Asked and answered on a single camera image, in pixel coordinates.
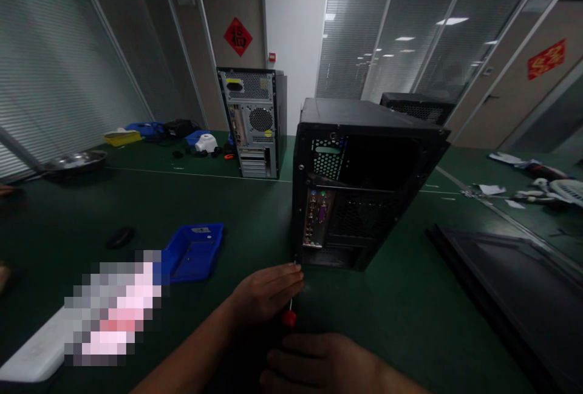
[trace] blue plastic bin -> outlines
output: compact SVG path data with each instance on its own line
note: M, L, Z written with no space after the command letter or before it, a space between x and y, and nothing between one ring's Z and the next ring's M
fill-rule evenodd
M198 282L209 278L220 251L223 224L182 226L162 257L170 282Z
M136 130L142 137L151 137L164 133L163 123L133 123L126 126L126 130Z
M188 142L188 146L189 147L194 147L196 145L196 143L200 140L200 137L203 134L210 134L211 132L208 130L197 130L194 133L190 133L188 136L186 136L186 142Z

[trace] finger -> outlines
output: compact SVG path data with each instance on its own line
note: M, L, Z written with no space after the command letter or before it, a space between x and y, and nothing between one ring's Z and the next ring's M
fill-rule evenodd
M266 393L277 394L320 394L323 390L319 388L311 388L300 384L287 381L279 377L274 372L265 370L261 373L259 383Z
M284 338L283 346L289 350L318 358L325 358L328 355L328 346L322 335L293 333Z
M288 274L297 273L302 269L301 265L294 265L293 263L286 263L284 265L278 265L276 267L266 268L260 270L257 273L261 275L262 281L264 283L271 282L281 276L286 276Z
M321 359L303 358L281 350L272 350L267 355L271 367L294 382L301 382L317 387L326 386L325 363Z
M282 309L291 299L300 293L304 289L304 283L302 281L294 283L292 286L281 290L277 294L271 297L270 302L273 307L277 310Z
M278 277L275 280L267 283L265 285L264 291L267 297L273 297L275 294L283 291L284 289L292 286L295 283L301 282L304 278L304 273L293 273L286 276Z

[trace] red diamond sign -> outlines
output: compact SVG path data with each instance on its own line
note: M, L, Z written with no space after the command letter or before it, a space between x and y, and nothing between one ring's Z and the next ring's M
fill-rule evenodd
M229 28L227 28L227 32L223 37L229 45L233 47L237 54L239 54L239 57L243 55L253 40L247 29L237 18L233 19L233 22L231 22L231 25L229 25Z

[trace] yellow object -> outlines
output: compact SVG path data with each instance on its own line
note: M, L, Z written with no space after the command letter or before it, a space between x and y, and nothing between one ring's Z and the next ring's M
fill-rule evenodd
M105 142L112 146L122 146L140 141L141 135L137 131L113 132L104 134L103 138L105 139Z

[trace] computer tower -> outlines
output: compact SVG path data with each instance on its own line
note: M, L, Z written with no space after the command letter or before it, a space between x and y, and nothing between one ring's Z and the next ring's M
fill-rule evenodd
M279 178L287 145L287 76L217 68L241 177Z
M385 92L381 106L439 126L445 125L455 104L444 103L420 93Z
M293 153L296 260L364 270L447 150L448 135L370 101L306 99Z

